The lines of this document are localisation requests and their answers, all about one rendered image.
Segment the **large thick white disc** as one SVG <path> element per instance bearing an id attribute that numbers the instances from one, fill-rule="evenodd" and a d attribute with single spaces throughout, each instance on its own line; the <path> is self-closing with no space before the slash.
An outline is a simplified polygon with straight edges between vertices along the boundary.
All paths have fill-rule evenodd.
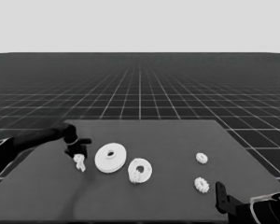
<path id="1" fill-rule="evenodd" d="M 110 174 L 119 170 L 127 160 L 127 150 L 119 143 L 108 143 L 100 147 L 94 157 L 96 168 Z"/>

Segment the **white round carrier with pins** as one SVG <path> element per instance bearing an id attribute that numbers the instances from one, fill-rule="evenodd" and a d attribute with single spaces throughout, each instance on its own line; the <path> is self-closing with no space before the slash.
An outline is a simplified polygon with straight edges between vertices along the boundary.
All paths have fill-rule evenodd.
<path id="1" fill-rule="evenodd" d="M 139 171 L 141 173 L 141 182 L 137 184 L 142 184 L 147 182 L 152 176 L 152 166 L 149 161 L 142 158 L 135 158 L 132 160 L 128 166 L 128 176 L 130 179 L 130 173 L 134 171 Z"/>

